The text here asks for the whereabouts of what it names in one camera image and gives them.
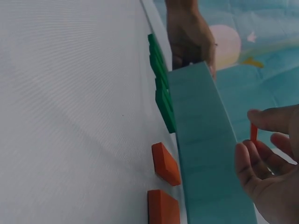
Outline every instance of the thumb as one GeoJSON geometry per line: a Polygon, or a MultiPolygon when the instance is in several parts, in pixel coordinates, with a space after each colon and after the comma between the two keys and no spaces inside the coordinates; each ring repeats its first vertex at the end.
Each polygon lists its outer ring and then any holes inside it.
{"type": "Polygon", "coordinates": [[[247,116],[251,123],[257,128],[270,131],[289,134],[289,124],[297,105],[269,108],[264,111],[249,110],[247,116]]]}

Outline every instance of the finger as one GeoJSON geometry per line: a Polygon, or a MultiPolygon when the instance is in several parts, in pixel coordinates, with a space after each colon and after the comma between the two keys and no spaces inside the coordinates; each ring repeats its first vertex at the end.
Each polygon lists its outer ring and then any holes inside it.
{"type": "Polygon", "coordinates": [[[257,177],[262,180],[271,177],[272,173],[268,170],[267,166],[258,154],[255,144],[250,140],[245,140],[243,144],[247,147],[250,164],[257,177]]]}
{"type": "Polygon", "coordinates": [[[172,70],[180,69],[183,66],[183,59],[181,57],[172,56],[172,70]]]}
{"type": "Polygon", "coordinates": [[[288,134],[290,119],[297,107],[297,105],[293,105],[264,111],[250,110],[248,118],[259,129],[288,134]]]}
{"type": "Polygon", "coordinates": [[[275,154],[268,146],[261,141],[256,142],[257,151],[264,163],[276,175],[284,175],[294,169],[294,165],[275,154]]]}
{"type": "Polygon", "coordinates": [[[294,155],[294,160],[299,162],[299,107],[297,107],[292,115],[290,126],[289,126],[289,136],[292,152],[294,155]]]}
{"type": "Polygon", "coordinates": [[[243,143],[235,147],[235,171],[244,191],[254,200],[254,191],[262,180],[255,175],[250,164],[248,149],[243,143]]]}
{"type": "Polygon", "coordinates": [[[294,160],[294,154],[292,152],[292,147],[290,139],[281,133],[274,133],[271,136],[271,142],[275,145],[276,148],[290,156],[294,160]]]}

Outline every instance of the foam block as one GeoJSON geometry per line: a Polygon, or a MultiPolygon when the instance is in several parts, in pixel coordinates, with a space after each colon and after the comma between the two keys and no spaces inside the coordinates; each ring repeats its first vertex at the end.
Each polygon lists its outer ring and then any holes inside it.
{"type": "Polygon", "coordinates": [[[178,164],[162,142],[152,145],[155,172],[171,186],[181,184],[178,164]]]}
{"type": "Polygon", "coordinates": [[[149,224],[180,224],[178,201],[162,190],[148,191],[149,224]]]}
{"type": "Polygon", "coordinates": [[[168,73],[188,224],[256,224],[234,171],[236,139],[208,67],[168,73]]]}

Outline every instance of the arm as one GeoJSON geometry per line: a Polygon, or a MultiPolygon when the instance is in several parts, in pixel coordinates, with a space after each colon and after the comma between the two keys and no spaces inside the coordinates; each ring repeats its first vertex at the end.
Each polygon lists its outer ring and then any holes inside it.
{"type": "Polygon", "coordinates": [[[198,0],[165,0],[167,10],[198,11],[198,0]]]}

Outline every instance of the teal foam block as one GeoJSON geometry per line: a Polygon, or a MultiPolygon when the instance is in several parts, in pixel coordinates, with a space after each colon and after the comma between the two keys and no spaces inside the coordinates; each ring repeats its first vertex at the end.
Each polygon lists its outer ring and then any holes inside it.
{"type": "Polygon", "coordinates": [[[256,224],[234,171],[236,139],[205,63],[168,73],[188,224],[256,224]]]}

